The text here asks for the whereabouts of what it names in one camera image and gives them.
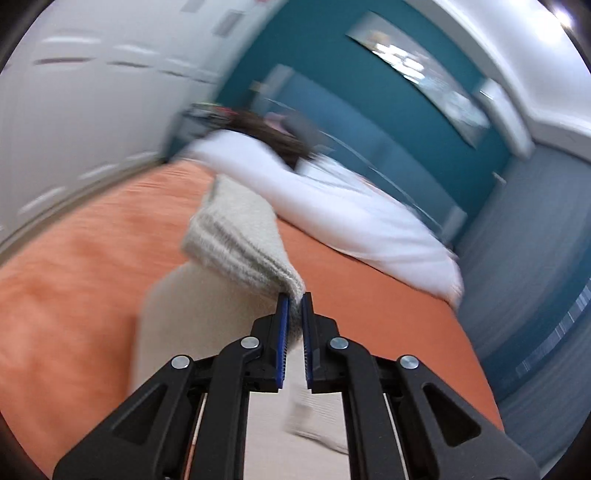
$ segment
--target dark hair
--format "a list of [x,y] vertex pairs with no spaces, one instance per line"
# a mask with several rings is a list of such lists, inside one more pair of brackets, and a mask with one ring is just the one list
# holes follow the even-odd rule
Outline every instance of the dark hair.
[[296,169],[297,161],[300,158],[309,158],[311,153],[296,137],[274,129],[267,125],[263,117],[252,112],[239,111],[235,113],[223,128],[266,143],[292,170]]

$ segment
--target wall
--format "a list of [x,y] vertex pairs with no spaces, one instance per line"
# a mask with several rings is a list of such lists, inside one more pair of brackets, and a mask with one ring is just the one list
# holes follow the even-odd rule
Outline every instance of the wall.
[[346,36],[375,11],[414,37],[468,91],[482,75],[437,27],[402,0],[290,0],[253,43],[217,101],[245,106],[253,80],[284,63],[319,83],[378,124],[406,148],[473,218],[492,191],[509,152],[490,130],[477,150],[410,82]]
[[507,433],[542,465],[591,408],[591,164],[538,146],[457,246],[458,319]]
[[544,2],[405,1],[505,87],[537,141],[591,161],[591,75]]

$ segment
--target white ceiling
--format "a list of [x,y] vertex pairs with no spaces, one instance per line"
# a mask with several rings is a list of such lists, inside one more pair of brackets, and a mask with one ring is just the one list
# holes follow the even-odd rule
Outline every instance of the white ceiling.
[[591,161],[591,73],[537,0],[405,0],[507,90],[532,133]]

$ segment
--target door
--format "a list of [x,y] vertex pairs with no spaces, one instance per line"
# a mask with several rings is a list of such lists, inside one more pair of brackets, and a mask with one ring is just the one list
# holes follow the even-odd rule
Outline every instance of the door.
[[219,83],[224,82],[261,30],[286,2],[287,0],[243,2],[241,7],[246,13],[244,18],[209,52],[202,70],[210,75],[215,74]]
[[212,30],[251,1],[51,4],[13,54],[0,144],[15,225],[159,155],[198,65],[220,40]]

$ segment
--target teal wall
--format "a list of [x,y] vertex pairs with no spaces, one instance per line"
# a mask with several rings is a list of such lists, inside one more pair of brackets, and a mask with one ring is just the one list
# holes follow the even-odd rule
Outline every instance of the teal wall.
[[246,106],[253,80],[278,63],[331,90],[391,134],[441,183],[472,219],[510,154],[491,129],[474,149],[409,81],[346,33],[371,10],[425,47],[468,91],[483,79],[436,26],[402,0],[290,0],[226,82],[217,101]]

